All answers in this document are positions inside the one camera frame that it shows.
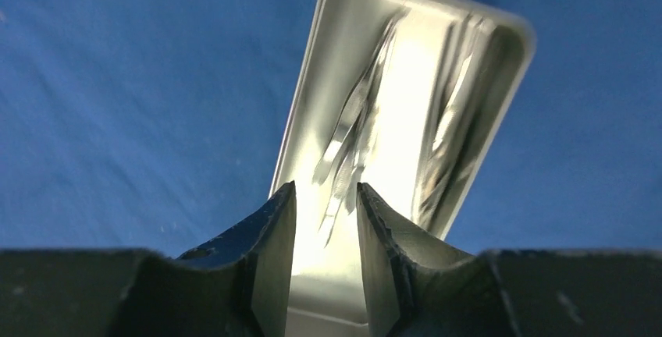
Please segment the blue surgical drape cloth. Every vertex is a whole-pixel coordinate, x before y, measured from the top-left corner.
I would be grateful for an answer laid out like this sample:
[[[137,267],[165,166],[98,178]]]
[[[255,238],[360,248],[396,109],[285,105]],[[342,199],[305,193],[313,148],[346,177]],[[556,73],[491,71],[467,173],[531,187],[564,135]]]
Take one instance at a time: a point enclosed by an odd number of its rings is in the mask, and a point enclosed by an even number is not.
[[[477,0],[536,56],[448,241],[661,247],[661,0]],[[1,245],[176,256],[267,197],[315,0],[1,0]]]

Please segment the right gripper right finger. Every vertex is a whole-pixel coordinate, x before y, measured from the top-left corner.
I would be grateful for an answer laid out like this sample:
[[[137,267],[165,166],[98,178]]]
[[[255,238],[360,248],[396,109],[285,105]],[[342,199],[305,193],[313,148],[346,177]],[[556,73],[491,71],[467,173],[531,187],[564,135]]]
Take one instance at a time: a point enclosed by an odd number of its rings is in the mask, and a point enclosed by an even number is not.
[[[373,336],[658,336],[661,254],[486,250],[468,254],[357,189]]]

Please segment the metal instrument tray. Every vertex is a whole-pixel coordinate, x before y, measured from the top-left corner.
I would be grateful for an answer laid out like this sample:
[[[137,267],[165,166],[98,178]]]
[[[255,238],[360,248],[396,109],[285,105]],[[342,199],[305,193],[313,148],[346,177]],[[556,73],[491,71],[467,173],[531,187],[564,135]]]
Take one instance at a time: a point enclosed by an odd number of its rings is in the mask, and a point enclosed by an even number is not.
[[[365,168],[351,183],[327,247],[318,227],[331,179],[312,182],[350,89],[365,68],[384,23],[407,9],[386,64]],[[425,117],[444,35],[474,13],[486,19],[486,49],[472,105],[454,142],[459,155],[431,230],[415,223],[415,199]],[[361,271],[357,189],[373,188],[398,214],[445,242],[535,50],[528,24],[470,0],[317,0],[272,188],[295,182],[297,223],[287,315],[288,336],[369,336]]]

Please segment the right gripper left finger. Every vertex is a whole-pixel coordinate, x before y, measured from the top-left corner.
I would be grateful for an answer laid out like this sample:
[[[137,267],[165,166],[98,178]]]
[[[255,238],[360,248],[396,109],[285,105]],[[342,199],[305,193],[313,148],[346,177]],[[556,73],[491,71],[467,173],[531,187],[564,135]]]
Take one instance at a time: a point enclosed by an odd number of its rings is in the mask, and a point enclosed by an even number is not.
[[[1,252],[4,336],[282,336],[296,192],[177,258],[151,250]]]

